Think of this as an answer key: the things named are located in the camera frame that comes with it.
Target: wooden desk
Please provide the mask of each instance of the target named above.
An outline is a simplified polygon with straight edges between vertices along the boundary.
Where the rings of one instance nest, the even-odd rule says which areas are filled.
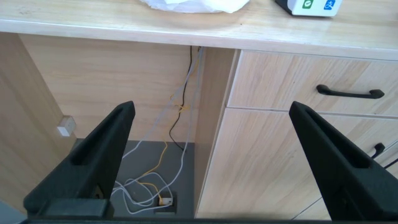
[[[3,0],[0,198],[23,211],[24,196],[75,136],[84,138],[118,103],[135,102],[130,139],[142,138],[182,84],[194,45],[207,47],[192,105],[196,216],[300,218],[320,194],[287,117],[293,100],[369,154],[382,142],[398,156],[397,13],[395,0],[344,0],[334,18],[293,18],[272,0],[251,0],[233,14],[175,14],[135,0]],[[324,96],[318,84],[386,95]],[[161,141],[177,111],[168,110],[148,140]],[[56,130],[63,115],[77,123],[70,138]],[[187,121],[183,114],[177,141]]]

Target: desk top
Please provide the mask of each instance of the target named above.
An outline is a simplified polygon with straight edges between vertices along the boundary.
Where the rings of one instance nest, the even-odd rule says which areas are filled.
[[[334,18],[293,18],[273,0],[233,14],[156,11],[139,0],[2,0],[0,31],[398,60],[398,1],[343,0]]]

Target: small white block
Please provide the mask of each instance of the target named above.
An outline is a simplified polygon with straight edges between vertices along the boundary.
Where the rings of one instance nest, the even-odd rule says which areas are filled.
[[[75,120],[71,116],[64,116],[57,128],[62,136],[69,137],[76,128]]]

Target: black cable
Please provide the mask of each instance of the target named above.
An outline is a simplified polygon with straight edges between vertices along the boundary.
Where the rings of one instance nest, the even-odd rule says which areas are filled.
[[[191,70],[191,65],[192,65],[192,46],[190,47],[190,58],[191,58],[191,60],[190,60],[190,63],[189,63],[187,76],[188,76],[188,74],[189,74],[189,71]],[[187,82],[185,83],[185,85],[184,85],[184,91],[182,92],[182,104],[180,105],[181,107],[183,107],[184,104],[185,104],[185,90],[187,89],[187,84],[188,84],[188,80],[187,80]],[[172,130],[173,130],[174,126],[177,124],[177,122],[179,121],[180,115],[181,115],[181,113],[178,113],[178,118],[177,118],[177,120],[175,120],[173,126],[170,128],[169,136],[170,136],[170,138],[173,140],[173,142],[174,142],[174,144],[175,144],[176,146],[178,146],[181,150],[184,150],[184,148],[181,147],[177,142],[175,142],[174,138],[172,137]]]
[[[390,167],[390,166],[396,164],[397,162],[398,162],[398,159],[392,161],[390,164],[386,165],[384,168],[387,169],[388,167]]]

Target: white cable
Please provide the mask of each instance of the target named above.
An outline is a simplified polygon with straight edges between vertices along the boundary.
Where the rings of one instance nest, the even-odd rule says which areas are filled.
[[[121,185],[121,184],[118,182],[118,184],[120,185],[120,187],[114,188],[114,190],[113,190],[113,192],[112,192],[112,194],[113,194],[113,193],[115,193],[117,190],[122,190],[122,191],[123,191],[123,193],[124,193],[124,197],[123,197],[123,199],[124,199],[124,204],[125,204],[125,206],[126,206],[127,211],[128,211],[131,215],[137,214],[137,213],[142,212],[142,211],[144,211],[144,210],[152,210],[152,209],[156,209],[156,208],[164,208],[164,207],[170,206],[170,205],[164,205],[164,206],[158,206],[158,207],[143,208],[143,209],[138,210],[138,211],[136,211],[136,212],[132,212],[132,211],[130,211],[129,208],[128,208],[128,205],[127,205],[127,202],[126,202],[126,195],[127,195],[127,197],[130,199],[130,201],[131,201],[132,203],[134,202],[134,204],[140,205],[140,206],[143,206],[143,207],[147,207],[147,205],[143,205],[143,204],[146,203],[146,202],[150,202],[150,201],[151,201],[151,203],[153,203],[154,198],[156,198],[156,197],[158,196],[158,194],[160,194],[160,192],[163,191],[163,190],[166,189],[166,188],[168,188],[168,190],[169,190],[169,192],[170,192],[170,195],[172,196],[171,191],[170,191],[170,186],[175,182],[175,180],[177,180],[178,176],[179,176],[180,173],[181,173],[181,170],[182,170],[182,167],[183,167],[183,157],[184,157],[185,152],[186,152],[186,150],[187,150],[187,146],[188,146],[188,142],[189,142],[189,137],[190,137],[190,133],[191,133],[192,118],[193,118],[193,112],[192,112],[193,110],[192,110],[192,108],[193,108],[193,105],[195,104],[196,95],[197,95],[198,90],[199,90],[199,87],[200,87],[200,77],[201,77],[201,66],[200,66],[200,65],[201,65],[202,55],[203,55],[203,48],[200,49],[198,55],[195,57],[195,60],[194,60],[194,62],[196,62],[196,61],[197,61],[197,58],[199,58],[199,66],[198,66],[198,73],[197,73],[197,87],[196,87],[195,92],[194,92],[194,94],[193,94],[192,103],[191,103],[191,107],[190,107],[189,127],[188,127],[188,133],[187,133],[187,140],[185,141],[185,147],[184,147],[184,150],[183,150],[182,155],[181,155],[181,166],[180,166],[180,168],[179,168],[177,174],[175,175],[174,179],[173,179],[169,184],[166,184],[165,181],[162,179],[162,177],[161,177],[158,173],[150,172],[150,173],[144,175],[144,176],[147,176],[147,175],[149,175],[149,174],[157,174],[157,175],[162,179],[162,181],[164,182],[165,186],[164,186],[163,188],[161,188],[155,195],[152,195],[152,193],[150,193],[150,194],[152,195],[152,197],[151,197],[150,199],[148,199],[148,200],[143,201],[143,202],[135,202],[135,201],[133,201],[133,199],[131,198],[130,194],[128,193],[128,191],[127,191],[127,189],[126,189],[125,187],[126,187],[127,185],[129,185],[129,184],[132,184],[133,182],[136,182],[137,180],[139,180],[140,178],[142,178],[142,177],[144,177],[144,176],[139,177],[139,178],[137,178],[137,179],[135,179],[135,180],[134,180],[134,179],[129,179],[129,180],[132,180],[132,181],[130,181],[130,182],[127,183],[127,181],[128,181],[128,180],[127,180],[127,181],[125,182],[124,185]],[[177,96],[180,94],[180,91],[181,91],[182,88],[185,86],[185,83],[188,81],[189,76],[190,76],[191,73],[192,73],[193,67],[194,67],[194,66],[191,66],[191,69],[190,69],[189,72],[188,72],[188,75],[187,75],[187,77],[186,77],[186,79],[185,79],[184,84],[183,84],[179,89],[177,89],[177,91],[176,91],[175,94],[174,94],[174,97],[167,103],[166,108],[164,108],[163,111],[160,113],[160,115],[157,117],[157,119],[156,119],[154,125],[151,127],[151,129],[150,129],[150,130],[145,134],[145,136],[137,143],[137,145],[135,146],[134,149],[131,149],[129,152],[127,152],[125,155],[123,155],[123,159],[124,159],[128,154],[130,154],[130,153],[132,153],[133,151],[135,151],[135,150],[138,148],[138,146],[140,145],[140,143],[141,143],[143,140],[145,140],[146,137],[147,137],[148,135],[150,135],[150,134],[153,132],[153,129],[157,126],[157,123],[159,122],[160,118],[163,117],[163,115],[164,115],[166,109],[171,105],[171,103],[173,102],[174,98],[177,97]]]
[[[127,180],[124,182],[124,185],[121,185],[119,182],[116,181],[116,183],[119,184],[120,187],[115,187],[115,188],[113,189],[113,191],[112,191],[111,196],[112,196],[115,192],[117,192],[118,190],[122,190],[122,191],[123,191],[123,199],[124,199],[124,201],[125,201],[125,204],[127,204],[127,203],[126,203],[126,195],[127,195],[127,197],[129,198],[130,202],[133,203],[134,205],[139,205],[139,206],[142,206],[142,207],[149,207],[149,206],[151,206],[151,205],[153,204],[153,202],[154,202],[154,197],[152,198],[151,203],[149,203],[148,205],[144,205],[143,203],[145,203],[145,202],[136,202],[136,201],[134,201],[134,200],[131,198],[131,195],[129,194],[129,192],[127,191],[127,189],[126,189],[126,187],[127,187],[128,185],[130,185],[130,184],[132,184],[132,183],[134,183],[134,182],[137,182],[137,184],[143,186],[143,187],[149,192],[149,194],[150,194],[151,196],[153,196],[152,192],[151,192],[144,184],[138,182],[139,179],[141,179],[141,178],[143,178],[143,177],[146,177],[146,176],[148,176],[148,175],[151,175],[151,174],[157,175],[157,176],[161,179],[161,181],[164,183],[164,185],[167,185],[167,184],[166,184],[166,181],[164,181],[164,179],[162,178],[162,176],[160,176],[160,175],[159,175],[158,173],[156,173],[156,172],[150,172],[150,173],[145,174],[145,175],[143,175],[143,176],[141,176],[141,177],[138,177],[137,179],[127,179]],[[168,188],[168,190],[169,190],[169,194],[172,196],[172,191],[170,190],[170,187],[167,187],[167,188]]]
[[[199,54],[200,54],[200,59],[199,59],[200,62],[199,62],[199,64],[201,64],[201,55],[202,55],[202,53],[203,53],[203,49],[199,51]],[[197,94],[198,89],[199,89],[199,86],[200,86],[200,75],[201,75],[200,69],[201,69],[201,68],[199,67],[199,69],[198,69],[197,89],[195,90],[195,93],[193,94],[193,99],[192,99],[192,104],[191,104],[191,105],[194,105],[194,103],[195,103],[196,94]],[[181,170],[182,170],[182,167],[183,167],[183,157],[184,157],[185,151],[186,151],[186,149],[187,149],[188,140],[189,140],[189,137],[190,137],[190,131],[191,131],[191,125],[192,125],[192,117],[193,117],[193,116],[192,116],[192,110],[190,110],[190,121],[189,121],[189,129],[188,129],[188,134],[187,134],[187,140],[186,140],[186,142],[185,142],[184,150],[182,151],[182,155],[181,155],[181,166],[180,166],[180,169],[179,169],[178,172],[177,172],[177,175],[174,177],[174,179],[173,179],[169,184],[167,184],[165,187],[161,188],[161,189],[159,190],[159,192],[158,192],[157,194],[155,194],[152,198],[150,198],[150,199],[148,199],[148,200],[145,200],[145,201],[143,201],[143,202],[141,202],[141,203],[146,203],[146,202],[152,200],[153,198],[155,198],[156,196],[158,196],[158,194],[160,194],[160,192],[161,192],[162,190],[164,190],[166,187],[172,185],[172,184],[175,182],[175,180],[177,179],[177,177],[180,175]]]
[[[198,57],[201,57],[201,54],[197,54],[197,56],[195,57],[195,59],[192,61],[192,64],[196,64],[196,61],[198,60]],[[164,113],[166,112],[166,110],[170,107],[170,105],[172,104],[172,102],[174,101],[174,99],[176,97],[178,97],[178,95],[181,93],[181,91],[183,90],[186,82],[188,82],[189,76],[191,75],[193,69],[195,66],[192,66],[188,71],[188,75],[185,78],[185,82],[174,92],[174,96],[170,99],[170,101],[166,104],[166,107],[162,110],[162,112],[158,115],[158,117],[155,120],[155,123],[152,125],[152,127],[150,128],[150,130],[148,132],[146,132],[146,134],[144,135],[144,137],[137,143],[137,145],[134,147],[134,149],[131,149],[129,152],[125,153],[125,155],[123,155],[122,159],[124,159],[126,156],[128,156],[130,153],[134,152],[138,146],[141,144],[142,141],[144,141],[145,139],[147,139],[147,137],[152,134],[152,132],[154,131],[155,127],[157,126],[157,123],[160,121],[161,117],[164,116]]]

